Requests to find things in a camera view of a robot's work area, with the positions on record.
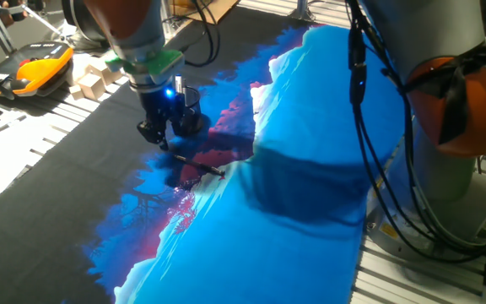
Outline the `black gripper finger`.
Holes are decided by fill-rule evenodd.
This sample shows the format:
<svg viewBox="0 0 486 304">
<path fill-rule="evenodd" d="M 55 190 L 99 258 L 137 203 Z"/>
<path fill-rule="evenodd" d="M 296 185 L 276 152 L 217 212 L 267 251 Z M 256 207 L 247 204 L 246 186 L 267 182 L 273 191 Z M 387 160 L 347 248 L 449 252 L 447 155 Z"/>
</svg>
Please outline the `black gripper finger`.
<svg viewBox="0 0 486 304">
<path fill-rule="evenodd" d="M 185 118 L 182 116 L 173 116 L 170 118 L 170 123 L 172 126 L 172 130 L 174 135 L 176 136 L 185 136 L 186 129 L 185 129 Z"/>
<path fill-rule="evenodd" d="M 147 142 L 158 145 L 163 151 L 169 150 L 165 136 L 165 128 L 159 128 L 151 122 L 142 121 L 137 125 L 137 130 Z"/>
</svg>

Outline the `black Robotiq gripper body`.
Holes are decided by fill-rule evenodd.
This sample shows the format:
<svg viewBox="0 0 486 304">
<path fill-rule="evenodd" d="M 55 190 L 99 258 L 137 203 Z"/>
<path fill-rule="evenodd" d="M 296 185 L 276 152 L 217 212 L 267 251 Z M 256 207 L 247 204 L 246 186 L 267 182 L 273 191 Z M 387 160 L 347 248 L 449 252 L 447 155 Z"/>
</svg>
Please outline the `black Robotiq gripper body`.
<svg viewBox="0 0 486 304">
<path fill-rule="evenodd" d="M 146 122 L 164 127 L 166 122 L 177 122 L 182 117 L 184 95 L 172 86 L 150 92 L 138 92 L 141 106 L 145 110 Z"/>
</svg>

